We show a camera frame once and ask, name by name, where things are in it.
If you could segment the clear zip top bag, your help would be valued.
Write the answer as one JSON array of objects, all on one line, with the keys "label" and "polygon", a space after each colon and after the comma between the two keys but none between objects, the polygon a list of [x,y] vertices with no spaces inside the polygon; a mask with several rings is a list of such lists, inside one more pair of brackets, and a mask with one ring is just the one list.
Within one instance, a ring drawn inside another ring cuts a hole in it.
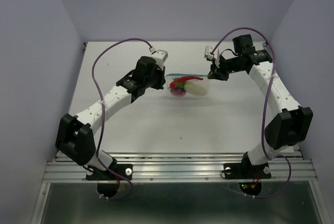
[{"label": "clear zip top bag", "polygon": [[203,97],[209,93],[209,80],[206,75],[167,74],[164,87],[175,98]]}]

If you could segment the red chili pepper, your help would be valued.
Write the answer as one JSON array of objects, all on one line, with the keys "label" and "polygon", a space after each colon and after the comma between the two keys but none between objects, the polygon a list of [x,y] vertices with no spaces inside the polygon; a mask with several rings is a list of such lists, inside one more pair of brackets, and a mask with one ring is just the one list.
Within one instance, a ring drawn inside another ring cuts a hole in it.
[{"label": "red chili pepper", "polygon": [[175,78],[170,83],[169,88],[170,89],[183,88],[185,83],[189,80],[203,80],[203,78],[198,76],[182,76],[179,78]]}]

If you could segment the purple red onion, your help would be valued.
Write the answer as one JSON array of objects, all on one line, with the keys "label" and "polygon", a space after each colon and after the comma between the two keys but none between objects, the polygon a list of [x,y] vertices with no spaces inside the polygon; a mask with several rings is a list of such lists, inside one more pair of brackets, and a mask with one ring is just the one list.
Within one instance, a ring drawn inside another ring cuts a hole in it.
[{"label": "purple red onion", "polygon": [[175,97],[183,97],[187,94],[186,90],[183,87],[170,88],[170,93]]}]

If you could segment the white daikon radish with leaves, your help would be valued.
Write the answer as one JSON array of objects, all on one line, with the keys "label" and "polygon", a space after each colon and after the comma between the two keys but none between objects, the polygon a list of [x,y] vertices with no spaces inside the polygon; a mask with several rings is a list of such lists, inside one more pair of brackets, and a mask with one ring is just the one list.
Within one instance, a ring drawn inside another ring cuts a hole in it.
[{"label": "white daikon radish with leaves", "polygon": [[186,82],[183,88],[186,90],[187,94],[193,96],[205,96],[208,93],[205,87],[193,82]]}]

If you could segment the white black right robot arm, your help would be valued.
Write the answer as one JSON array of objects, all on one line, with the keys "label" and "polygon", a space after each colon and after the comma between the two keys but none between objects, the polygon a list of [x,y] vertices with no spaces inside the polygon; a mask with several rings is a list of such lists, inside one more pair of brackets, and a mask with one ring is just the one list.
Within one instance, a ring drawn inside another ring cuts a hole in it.
[{"label": "white black right robot arm", "polygon": [[232,40],[235,56],[223,57],[218,48],[205,48],[204,58],[211,62],[208,79],[227,81],[229,75],[247,72],[265,97],[264,113],[269,109],[272,120],[261,130],[261,142],[246,153],[240,171],[252,177],[262,165],[280,151],[305,140],[313,112],[302,107],[287,90],[274,69],[273,56],[267,50],[257,50],[249,34]]}]

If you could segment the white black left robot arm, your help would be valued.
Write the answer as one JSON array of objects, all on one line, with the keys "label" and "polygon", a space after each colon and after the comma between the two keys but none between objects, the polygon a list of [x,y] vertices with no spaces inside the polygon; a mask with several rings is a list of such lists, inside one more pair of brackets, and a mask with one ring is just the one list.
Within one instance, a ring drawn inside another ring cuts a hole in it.
[{"label": "white black left robot arm", "polygon": [[59,123],[56,149],[79,166],[97,168],[104,179],[115,176],[115,159],[100,149],[94,135],[103,132],[105,122],[142,96],[146,89],[163,89],[167,57],[164,51],[142,56],[135,69],[121,78],[103,99],[74,116],[65,114]]}]

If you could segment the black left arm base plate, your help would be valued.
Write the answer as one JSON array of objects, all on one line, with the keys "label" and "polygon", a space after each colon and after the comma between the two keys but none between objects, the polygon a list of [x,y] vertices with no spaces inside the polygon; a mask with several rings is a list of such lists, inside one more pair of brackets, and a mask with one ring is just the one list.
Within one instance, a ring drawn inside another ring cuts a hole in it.
[{"label": "black left arm base plate", "polygon": [[[82,166],[86,170],[86,180],[87,181],[116,181],[124,180],[114,174],[111,174],[108,170],[100,170],[94,166]],[[130,163],[120,163],[110,166],[110,169],[117,173],[118,175],[131,180],[133,173],[133,165]]]}]

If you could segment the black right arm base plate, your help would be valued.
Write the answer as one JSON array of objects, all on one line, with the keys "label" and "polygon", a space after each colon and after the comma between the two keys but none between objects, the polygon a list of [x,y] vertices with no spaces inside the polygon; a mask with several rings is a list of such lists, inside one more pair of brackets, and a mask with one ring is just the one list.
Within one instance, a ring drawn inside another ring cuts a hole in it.
[{"label": "black right arm base plate", "polygon": [[223,165],[223,174],[227,180],[253,180],[257,176],[260,179],[271,178],[268,163],[257,166],[241,163],[225,163]]}]

